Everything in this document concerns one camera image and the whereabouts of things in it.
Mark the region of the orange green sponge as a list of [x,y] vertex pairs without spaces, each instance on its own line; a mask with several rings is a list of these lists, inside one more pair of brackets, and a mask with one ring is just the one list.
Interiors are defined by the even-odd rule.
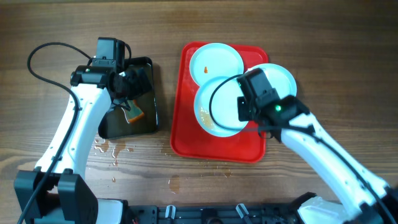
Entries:
[[134,123],[144,117],[144,112],[137,105],[136,100],[127,100],[124,114],[128,123]]

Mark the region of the light blue plate bottom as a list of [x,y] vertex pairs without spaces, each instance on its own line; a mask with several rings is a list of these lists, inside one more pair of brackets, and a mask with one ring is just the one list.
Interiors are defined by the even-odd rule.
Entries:
[[199,125],[212,136],[226,138],[238,134],[248,124],[238,119],[237,97],[243,93],[236,80],[225,84],[216,77],[199,87],[193,109]]

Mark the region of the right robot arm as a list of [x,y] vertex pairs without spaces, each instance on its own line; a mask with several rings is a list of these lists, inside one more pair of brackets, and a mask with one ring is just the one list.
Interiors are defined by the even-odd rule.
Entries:
[[338,197],[339,203],[315,194],[298,198],[294,211],[301,223],[397,223],[397,189],[339,145],[296,97],[257,106],[240,96],[238,115],[298,154]]

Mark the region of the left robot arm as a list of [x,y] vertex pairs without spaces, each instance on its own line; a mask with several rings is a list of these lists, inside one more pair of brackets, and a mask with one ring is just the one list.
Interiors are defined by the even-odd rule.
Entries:
[[70,102],[34,170],[14,182],[22,214],[19,223],[124,223],[124,200],[97,198],[85,182],[85,169],[98,127],[113,99],[136,99],[152,90],[152,70],[130,66],[79,66],[71,77]]

